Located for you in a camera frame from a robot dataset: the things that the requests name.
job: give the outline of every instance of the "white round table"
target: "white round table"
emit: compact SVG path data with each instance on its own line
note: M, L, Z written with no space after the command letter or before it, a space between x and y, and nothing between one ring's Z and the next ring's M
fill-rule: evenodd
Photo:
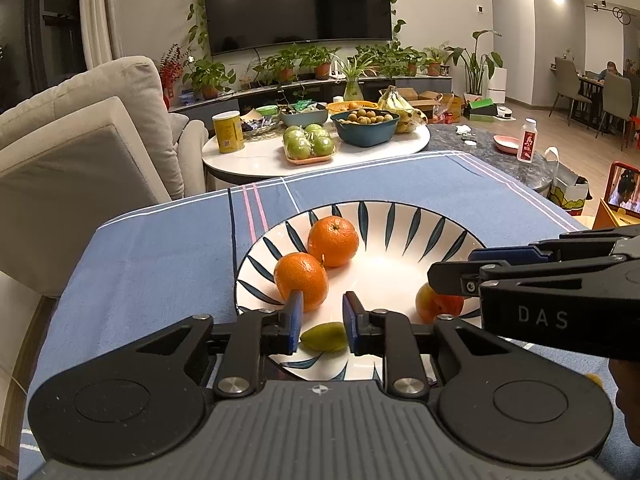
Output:
M431 134L428 127L420 126L412 134L393 136L389 142L359 148L342 142L332 133L336 153L332 160L317 164L295 166L285 158L282 138L246 142L244 149L233 153L220 153L216 137L209 139L202 149L202 160L209 173L216 179L216 189L242 186L266 178L289 176L315 170L338 168L358 162L370 162L391 156L411 155L427 147Z

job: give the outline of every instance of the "paper bag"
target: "paper bag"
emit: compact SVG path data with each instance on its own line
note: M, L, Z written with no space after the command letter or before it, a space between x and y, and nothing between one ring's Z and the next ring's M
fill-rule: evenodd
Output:
M558 165L554 171L548 198L570 215L579 216L582 214L585 201L591 200L589 183L586 178L574 173L560 162L558 149L555 146L546 150L546 160L550 160L552 154L555 155Z

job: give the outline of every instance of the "beige sofa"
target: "beige sofa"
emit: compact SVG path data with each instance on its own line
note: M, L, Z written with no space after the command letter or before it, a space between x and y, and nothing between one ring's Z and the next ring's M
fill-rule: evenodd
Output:
M64 290L95 230L206 192L201 121L167 113L158 71L126 57L0 115L0 270Z

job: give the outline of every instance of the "marble countertop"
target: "marble countertop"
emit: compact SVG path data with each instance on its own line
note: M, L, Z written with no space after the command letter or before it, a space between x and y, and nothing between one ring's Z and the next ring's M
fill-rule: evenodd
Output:
M520 162L515 155L499 152L495 147L494 134L471 125L471 131L478 138L477 146L467 146L462 136L456 133L455 124L429 124L431 141L428 150L459 150L470 153L494 168L519 180L533 190L544 189L551 183L556 163L547 162L539 153L533 156L533 162Z

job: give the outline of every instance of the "television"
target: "television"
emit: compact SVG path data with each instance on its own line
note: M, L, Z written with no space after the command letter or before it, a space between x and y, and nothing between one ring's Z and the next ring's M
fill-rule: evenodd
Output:
M212 54L279 43L390 40L389 0L206 0Z

